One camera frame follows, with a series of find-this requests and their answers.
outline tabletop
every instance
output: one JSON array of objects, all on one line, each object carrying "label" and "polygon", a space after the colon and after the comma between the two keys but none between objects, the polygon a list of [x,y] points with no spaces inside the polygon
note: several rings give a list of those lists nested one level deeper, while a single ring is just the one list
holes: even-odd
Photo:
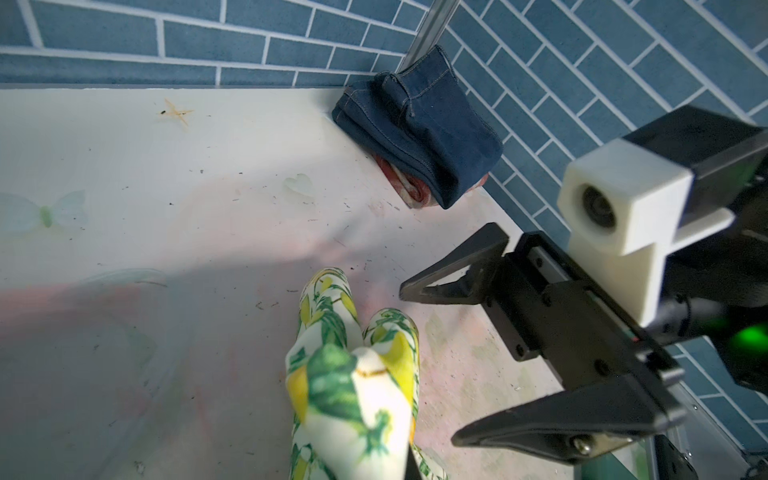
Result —
[{"label": "tabletop", "polygon": [[452,478],[570,478],[457,449],[484,415],[561,389],[479,306],[400,283],[487,222],[483,189],[410,210],[331,120],[341,90],[0,91],[0,477],[286,478],[284,356],[313,272],[349,277],[363,326],[421,335],[415,442]]}]

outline blue tile wall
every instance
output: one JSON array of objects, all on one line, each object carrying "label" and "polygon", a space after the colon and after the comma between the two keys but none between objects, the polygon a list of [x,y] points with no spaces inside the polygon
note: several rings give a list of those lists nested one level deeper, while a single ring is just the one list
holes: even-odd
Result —
[{"label": "blue tile wall", "polygon": [[[768,126],[765,0],[462,0],[439,43],[505,142],[485,189],[563,247],[574,158],[686,103]],[[768,402],[704,339],[689,347],[669,348],[689,390],[743,448],[768,449]]]},{"label": "blue tile wall", "polygon": [[432,0],[28,3],[0,2],[1,82],[340,87],[397,71]]}]

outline bolt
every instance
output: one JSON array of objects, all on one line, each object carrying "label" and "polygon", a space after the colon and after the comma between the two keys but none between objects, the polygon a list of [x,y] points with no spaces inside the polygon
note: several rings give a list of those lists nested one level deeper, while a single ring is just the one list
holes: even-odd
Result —
[{"label": "bolt", "polygon": [[577,452],[583,456],[589,456],[592,452],[594,440],[590,435],[580,435],[571,439],[571,444]]}]

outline floral patterned fabric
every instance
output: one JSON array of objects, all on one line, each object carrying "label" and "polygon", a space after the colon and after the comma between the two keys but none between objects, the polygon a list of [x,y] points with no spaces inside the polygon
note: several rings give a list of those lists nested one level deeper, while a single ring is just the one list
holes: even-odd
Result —
[{"label": "floral patterned fabric", "polygon": [[341,269],[323,269],[304,287],[286,387],[296,412],[291,480],[403,478],[409,447],[425,480],[448,478],[413,445],[416,325],[403,312],[384,309],[363,334]]}]

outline blue denim fabric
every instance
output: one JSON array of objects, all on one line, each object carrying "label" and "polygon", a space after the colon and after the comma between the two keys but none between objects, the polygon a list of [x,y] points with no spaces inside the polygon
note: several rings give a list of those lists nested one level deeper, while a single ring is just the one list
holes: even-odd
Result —
[{"label": "blue denim fabric", "polygon": [[443,208],[502,155],[501,140],[472,110],[438,45],[403,73],[347,87],[332,117],[357,143],[423,180]]}]

